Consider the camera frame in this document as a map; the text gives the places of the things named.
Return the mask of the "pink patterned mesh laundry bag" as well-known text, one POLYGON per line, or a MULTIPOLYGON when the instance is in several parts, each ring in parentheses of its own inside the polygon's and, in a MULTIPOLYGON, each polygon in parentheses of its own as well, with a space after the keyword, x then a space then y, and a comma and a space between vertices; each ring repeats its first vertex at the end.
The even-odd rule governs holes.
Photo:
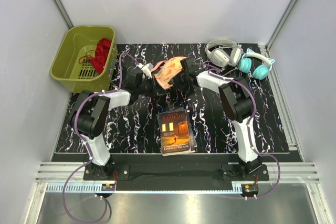
POLYGON ((160 70, 158 73, 154 74, 154 77, 158 84, 164 89, 167 90, 173 85, 170 84, 170 81, 182 71, 181 61, 186 59, 184 56, 173 57, 169 60, 163 60, 158 62, 152 69, 151 73, 153 74, 159 67, 160 70))

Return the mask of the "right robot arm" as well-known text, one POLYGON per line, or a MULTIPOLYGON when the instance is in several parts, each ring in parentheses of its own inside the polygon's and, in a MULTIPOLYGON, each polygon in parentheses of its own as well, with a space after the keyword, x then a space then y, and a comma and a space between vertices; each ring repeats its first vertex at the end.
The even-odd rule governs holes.
POLYGON ((256 102, 243 77, 226 78, 211 70, 200 68, 191 57, 178 61, 180 70, 170 83, 177 88, 188 84, 209 89, 219 94, 224 113, 234 125, 238 143, 238 165, 232 176, 250 180, 261 168, 262 162, 256 148, 254 116, 256 102))

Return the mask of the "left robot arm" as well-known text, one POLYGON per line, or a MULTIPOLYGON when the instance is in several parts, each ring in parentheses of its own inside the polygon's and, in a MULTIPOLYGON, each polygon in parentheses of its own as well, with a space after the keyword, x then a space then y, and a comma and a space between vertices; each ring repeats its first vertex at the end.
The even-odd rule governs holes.
POLYGON ((89 154, 84 179, 108 180, 117 175, 113 159, 103 139, 107 116, 112 109, 133 104, 140 95, 158 95, 163 89, 153 77, 157 67, 138 64, 127 72, 123 85, 116 90, 83 90, 71 110, 68 122, 89 154))

